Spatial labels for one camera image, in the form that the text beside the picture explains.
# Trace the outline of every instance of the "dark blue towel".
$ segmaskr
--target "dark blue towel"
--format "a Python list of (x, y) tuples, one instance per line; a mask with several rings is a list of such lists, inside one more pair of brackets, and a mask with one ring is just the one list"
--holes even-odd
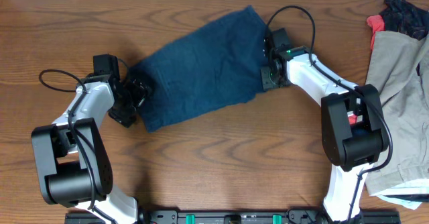
[(138, 109), (148, 132), (263, 92), (260, 68), (265, 24), (251, 6), (169, 43), (131, 69), (154, 82)]

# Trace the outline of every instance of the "wood grain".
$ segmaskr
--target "wood grain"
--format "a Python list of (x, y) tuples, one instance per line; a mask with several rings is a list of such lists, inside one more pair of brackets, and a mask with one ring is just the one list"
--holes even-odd
[[(408, 0), (429, 9), (428, 0)], [(168, 42), (246, 5), (267, 20), (281, 6), (307, 8), (316, 20), (315, 52), (339, 75), (363, 84), (369, 65), (368, 16), (383, 0), (3, 0), (0, 7), (0, 223), (62, 223), (64, 207), (39, 191), (30, 133), (57, 118), (73, 94), (44, 88), (38, 74), (92, 71), (92, 56), (110, 53), (136, 64)], [(272, 27), (310, 43), (310, 22), (297, 11)], [(73, 82), (50, 76), (60, 87)], [(330, 175), (320, 140), (320, 108), (296, 87), (148, 134), (108, 117), (101, 136), (115, 183), (143, 206), (192, 209), (287, 209), (318, 206)], [(365, 192), (364, 209), (398, 209), (403, 223), (429, 222), (417, 211)]]

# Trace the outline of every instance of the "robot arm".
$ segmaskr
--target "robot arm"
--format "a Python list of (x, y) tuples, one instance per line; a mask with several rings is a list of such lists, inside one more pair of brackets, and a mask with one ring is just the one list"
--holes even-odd
[(387, 149), (387, 133), (370, 108), (331, 79), (361, 93), (382, 115), (377, 89), (372, 85), (359, 87), (342, 79), (315, 54), (312, 59), (318, 68), (314, 67), (305, 47), (291, 47), (285, 29), (266, 37), (265, 47), (270, 54), (270, 65), (261, 69), (264, 89), (297, 85), (321, 106), (322, 144), (332, 163), (330, 186), (323, 201), (326, 215), (330, 221), (341, 222), (348, 219), (352, 210), (351, 218), (355, 217), (360, 213), (359, 199), (367, 174), (362, 175), (359, 183), (358, 175), (372, 168), (379, 154)]
[[(339, 78), (323, 66), (315, 55), (313, 59), (323, 71), (333, 78)], [(358, 173), (372, 167), (378, 160), (379, 153), (387, 148), (381, 124), (347, 89), (337, 86), (335, 82), (317, 71), (308, 61), (305, 48), (275, 52), (274, 62), (276, 66), (271, 66), (269, 73), (276, 77), (277, 86), (298, 85), (321, 106), (322, 144), (332, 163), (330, 186), (323, 202), (324, 212), (329, 223), (345, 221), (357, 185)], [(268, 74), (268, 77), (273, 82), (271, 74)], [(83, 91), (81, 86), (76, 88), (76, 97), (63, 115), (51, 125), (33, 130), (32, 144), (42, 196), (51, 205), (61, 204), (65, 207), (88, 209), (93, 186), (88, 166), (82, 157), (84, 151), (94, 172), (96, 189), (95, 207), (89, 211), (105, 223), (142, 223), (143, 215), (139, 212), (137, 201), (113, 184), (112, 168), (98, 128), (106, 112), (114, 120), (129, 127), (135, 121), (136, 107), (144, 102), (151, 90), (142, 80), (136, 78), (120, 82), (117, 59), (110, 55), (94, 57), (94, 73), (88, 75), (83, 83), (86, 95), (72, 116), (72, 124), (78, 132), (78, 138), (81, 143), (85, 143), (82, 145), (83, 150), (76, 147), (76, 140), (70, 134), (68, 125), (69, 110), (81, 96)], [(359, 91), (381, 111), (378, 92), (374, 87), (371, 85), (358, 87), (345, 80), (342, 83)], [(350, 123), (351, 115), (359, 116), (360, 119)], [(79, 161), (67, 163), (58, 161), (59, 158), (76, 152), (79, 154)], [(366, 175), (363, 175), (363, 181), (357, 189), (357, 201), (353, 205), (352, 217), (360, 212), (359, 199), (365, 177)], [(285, 217), (293, 219), (293, 212), (288, 213)], [(175, 215), (185, 217), (185, 214), (175, 213)], [(273, 219), (276, 216), (276, 220), (279, 217), (276, 213), (264, 215), (273, 215)], [(307, 216), (308, 211), (302, 213), (303, 220), (313, 218)]]
[[(105, 223), (137, 222), (137, 201), (125, 195), (113, 184), (113, 173), (98, 128), (109, 113), (125, 127), (135, 121), (136, 107), (150, 94), (150, 88), (137, 78), (120, 82), (117, 58), (94, 56), (94, 73), (83, 79), (86, 95), (77, 105), (72, 124), (83, 144), (76, 146), (68, 126), (69, 111), (81, 97), (82, 86), (67, 110), (51, 125), (37, 127), (32, 143), (40, 190), (48, 204), (61, 204), (87, 210), (90, 206), (92, 183), (82, 151), (94, 173), (95, 204), (90, 211)], [(79, 154), (79, 161), (59, 163), (67, 154)]]

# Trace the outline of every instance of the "red tab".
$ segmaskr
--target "red tab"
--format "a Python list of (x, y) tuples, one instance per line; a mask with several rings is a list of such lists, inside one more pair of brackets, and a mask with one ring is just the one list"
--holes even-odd
[(356, 115), (353, 114), (352, 116), (349, 117), (349, 124), (350, 125), (355, 124), (356, 121), (357, 121), (357, 116)]

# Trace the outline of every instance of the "dark patterned cloth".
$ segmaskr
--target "dark patterned cloth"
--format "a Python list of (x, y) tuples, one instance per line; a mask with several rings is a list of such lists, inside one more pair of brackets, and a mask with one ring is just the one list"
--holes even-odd
[(429, 32), (429, 12), (419, 9), (406, 0), (384, 0), (387, 9), (380, 12), (385, 30), (406, 34), (421, 40)]

